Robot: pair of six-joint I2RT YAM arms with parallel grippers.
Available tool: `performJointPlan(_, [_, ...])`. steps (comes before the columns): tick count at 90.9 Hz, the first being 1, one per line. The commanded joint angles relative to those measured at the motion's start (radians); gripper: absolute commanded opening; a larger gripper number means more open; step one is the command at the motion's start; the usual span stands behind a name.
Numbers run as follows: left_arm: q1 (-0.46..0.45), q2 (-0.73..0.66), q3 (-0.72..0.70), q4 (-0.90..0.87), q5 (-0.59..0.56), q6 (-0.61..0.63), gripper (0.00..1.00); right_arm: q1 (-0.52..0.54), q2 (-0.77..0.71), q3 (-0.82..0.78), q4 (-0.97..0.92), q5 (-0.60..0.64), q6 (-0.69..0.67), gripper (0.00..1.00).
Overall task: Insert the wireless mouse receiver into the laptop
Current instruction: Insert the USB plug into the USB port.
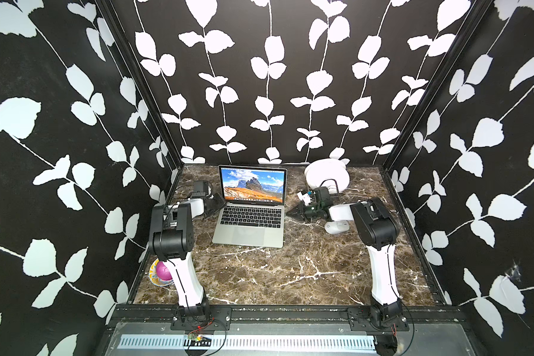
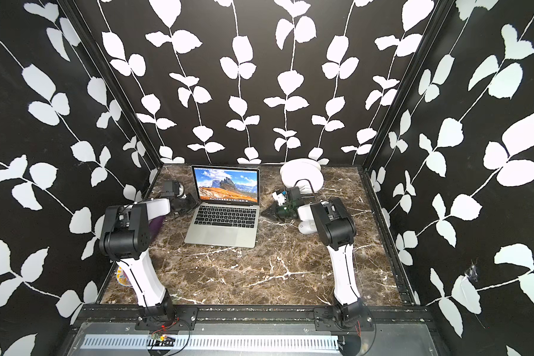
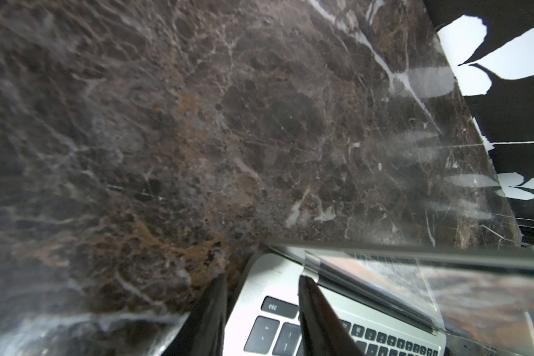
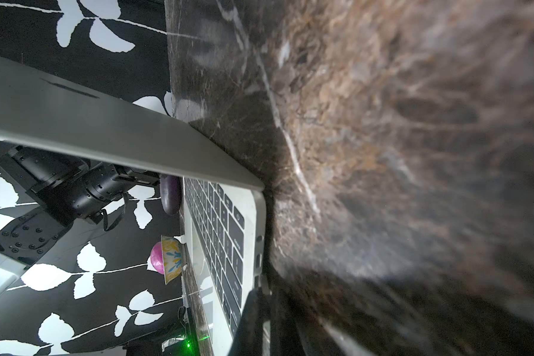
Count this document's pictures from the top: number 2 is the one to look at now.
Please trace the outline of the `white wireless mouse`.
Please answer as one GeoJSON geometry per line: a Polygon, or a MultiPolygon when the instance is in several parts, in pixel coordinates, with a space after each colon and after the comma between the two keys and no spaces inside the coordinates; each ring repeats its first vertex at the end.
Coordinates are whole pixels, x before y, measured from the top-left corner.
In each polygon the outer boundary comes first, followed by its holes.
{"type": "Polygon", "coordinates": [[[298,225],[301,234],[317,233],[317,227],[314,220],[301,221],[298,225]]]}

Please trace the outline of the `silver laptop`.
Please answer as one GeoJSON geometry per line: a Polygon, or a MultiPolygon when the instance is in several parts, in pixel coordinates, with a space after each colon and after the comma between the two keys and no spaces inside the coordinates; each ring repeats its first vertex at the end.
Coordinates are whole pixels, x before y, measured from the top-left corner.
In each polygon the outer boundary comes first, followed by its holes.
{"type": "Polygon", "coordinates": [[[260,170],[192,166],[200,205],[185,243],[252,249],[260,216],[260,170]]]}

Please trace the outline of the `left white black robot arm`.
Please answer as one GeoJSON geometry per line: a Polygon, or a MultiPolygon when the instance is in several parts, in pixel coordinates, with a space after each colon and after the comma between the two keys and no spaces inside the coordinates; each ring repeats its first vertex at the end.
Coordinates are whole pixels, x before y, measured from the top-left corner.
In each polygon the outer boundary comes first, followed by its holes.
{"type": "Polygon", "coordinates": [[[128,206],[109,206],[99,238],[101,253],[124,271],[136,293],[141,320],[162,322],[177,318],[167,289],[160,282],[149,254],[166,216],[179,216],[198,206],[197,200],[177,180],[163,183],[157,198],[128,206]]]}

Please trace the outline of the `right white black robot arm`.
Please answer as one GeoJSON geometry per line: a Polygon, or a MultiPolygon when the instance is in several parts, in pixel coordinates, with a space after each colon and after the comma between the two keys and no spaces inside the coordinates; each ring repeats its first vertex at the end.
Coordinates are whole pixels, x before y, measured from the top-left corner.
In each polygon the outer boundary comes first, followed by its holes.
{"type": "Polygon", "coordinates": [[[354,272],[355,222],[342,200],[332,197],[319,203],[306,203],[298,187],[276,191],[274,203],[260,213],[278,222],[300,221],[302,234],[318,234],[326,246],[334,276],[334,318],[341,329],[358,326],[365,305],[354,272]]]}

